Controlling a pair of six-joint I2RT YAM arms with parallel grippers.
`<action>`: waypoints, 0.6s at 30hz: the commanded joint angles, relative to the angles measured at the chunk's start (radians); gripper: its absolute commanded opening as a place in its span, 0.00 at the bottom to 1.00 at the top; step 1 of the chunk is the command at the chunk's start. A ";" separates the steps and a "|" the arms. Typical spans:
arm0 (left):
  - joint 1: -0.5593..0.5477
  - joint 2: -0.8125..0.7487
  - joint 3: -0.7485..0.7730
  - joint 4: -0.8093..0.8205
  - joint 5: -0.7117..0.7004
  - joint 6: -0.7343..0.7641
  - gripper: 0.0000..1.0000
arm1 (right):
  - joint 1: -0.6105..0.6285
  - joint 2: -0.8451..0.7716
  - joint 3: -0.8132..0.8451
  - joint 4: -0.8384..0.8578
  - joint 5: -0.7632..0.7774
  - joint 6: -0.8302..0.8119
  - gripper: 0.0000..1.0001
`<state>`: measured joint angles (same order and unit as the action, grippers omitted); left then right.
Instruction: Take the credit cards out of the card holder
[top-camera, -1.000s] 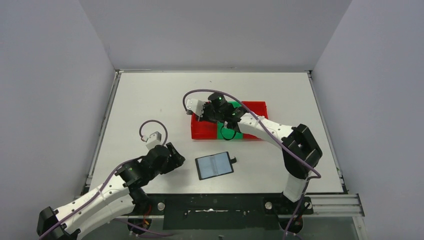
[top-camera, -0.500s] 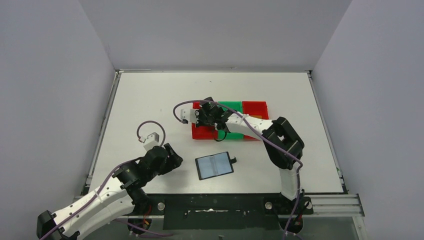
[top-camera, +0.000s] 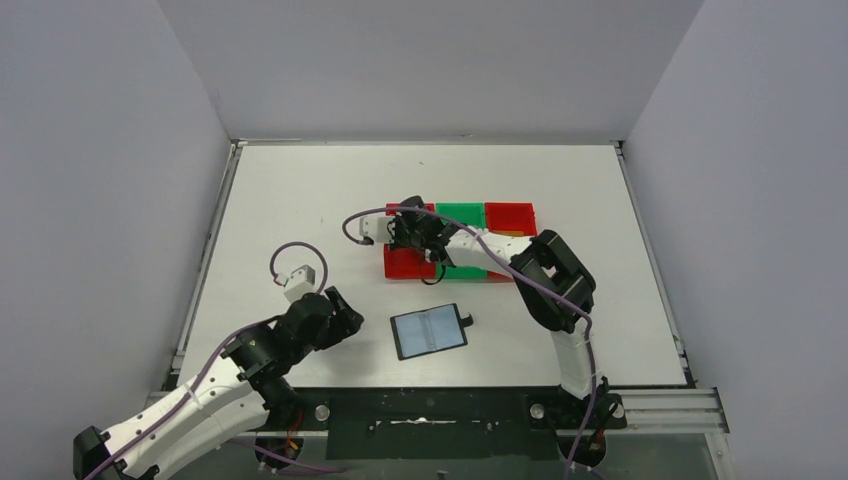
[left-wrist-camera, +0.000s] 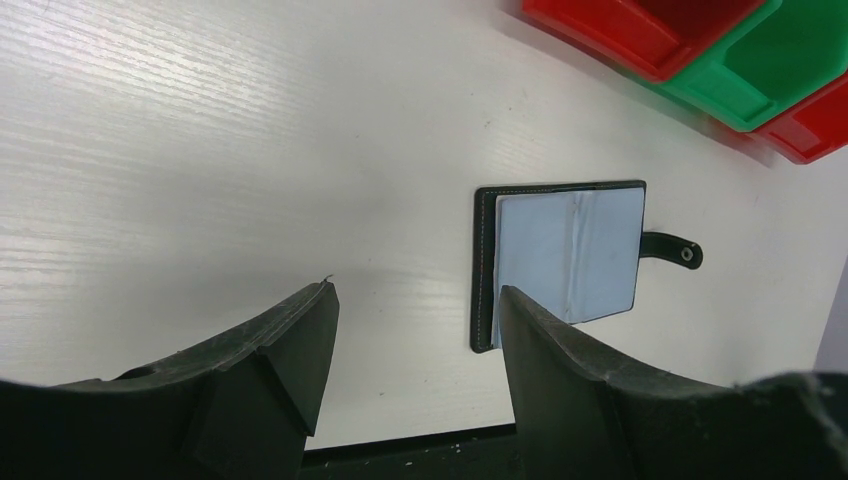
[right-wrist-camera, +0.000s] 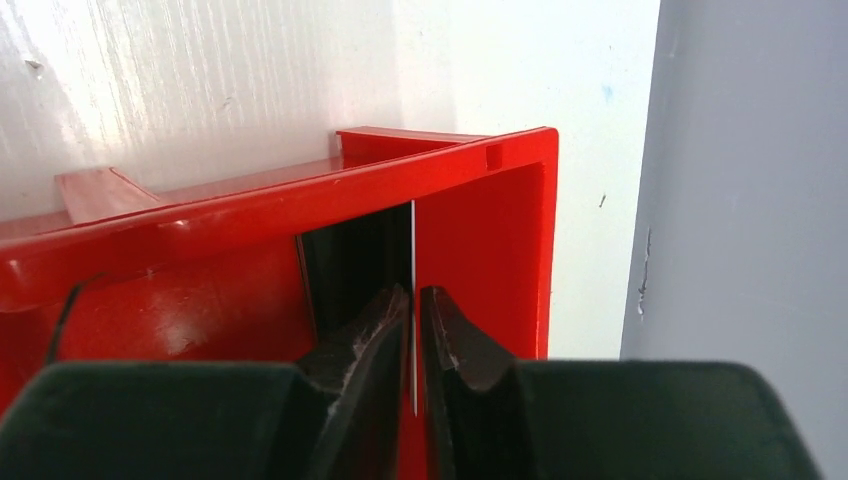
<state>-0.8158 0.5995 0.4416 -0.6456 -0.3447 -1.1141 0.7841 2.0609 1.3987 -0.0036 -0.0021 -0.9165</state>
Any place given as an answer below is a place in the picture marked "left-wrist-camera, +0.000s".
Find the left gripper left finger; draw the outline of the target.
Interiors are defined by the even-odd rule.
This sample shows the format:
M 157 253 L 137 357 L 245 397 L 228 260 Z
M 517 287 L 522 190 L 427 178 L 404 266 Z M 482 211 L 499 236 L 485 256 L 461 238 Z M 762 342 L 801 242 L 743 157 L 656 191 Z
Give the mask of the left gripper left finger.
M 112 380 L 1 385 L 5 479 L 292 479 L 315 434 L 335 286 Z

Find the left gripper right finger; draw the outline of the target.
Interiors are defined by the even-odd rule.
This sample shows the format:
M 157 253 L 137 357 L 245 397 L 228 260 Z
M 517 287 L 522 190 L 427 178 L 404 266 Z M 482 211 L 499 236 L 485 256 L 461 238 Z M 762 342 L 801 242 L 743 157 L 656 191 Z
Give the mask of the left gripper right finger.
M 517 288 L 499 300 L 530 479 L 843 479 L 847 378 L 790 372 L 720 387 L 653 367 Z

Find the black leather card holder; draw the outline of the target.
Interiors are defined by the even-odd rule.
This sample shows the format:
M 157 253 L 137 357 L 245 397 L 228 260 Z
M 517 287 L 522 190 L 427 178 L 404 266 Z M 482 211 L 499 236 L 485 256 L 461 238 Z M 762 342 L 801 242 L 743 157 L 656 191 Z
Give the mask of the black leather card holder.
M 643 258 L 700 268 L 704 253 L 696 242 L 645 230 L 646 193 L 643 180 L 478 188 L 470 349 L 502 348 L 505 286 L 576 325 L 631 310 Z

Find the red bin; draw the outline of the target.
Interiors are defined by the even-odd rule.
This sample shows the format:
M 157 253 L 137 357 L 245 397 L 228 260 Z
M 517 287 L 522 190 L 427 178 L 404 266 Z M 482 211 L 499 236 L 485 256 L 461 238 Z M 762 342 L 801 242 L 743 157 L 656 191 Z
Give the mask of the red bin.
M 532 20 L 643 79 L 671 79 L 764 3 L 752 1 L 534 0 Z
M 847 145 L 847 73 L 751 133 L 796 165 Z

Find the green bin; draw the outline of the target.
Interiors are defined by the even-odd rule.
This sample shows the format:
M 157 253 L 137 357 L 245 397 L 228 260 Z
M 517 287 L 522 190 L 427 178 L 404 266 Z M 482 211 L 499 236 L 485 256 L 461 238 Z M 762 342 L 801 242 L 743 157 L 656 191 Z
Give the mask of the green bin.
M 846 71 L 846 0 L 766 1 L 658 88 L 751 132 Z

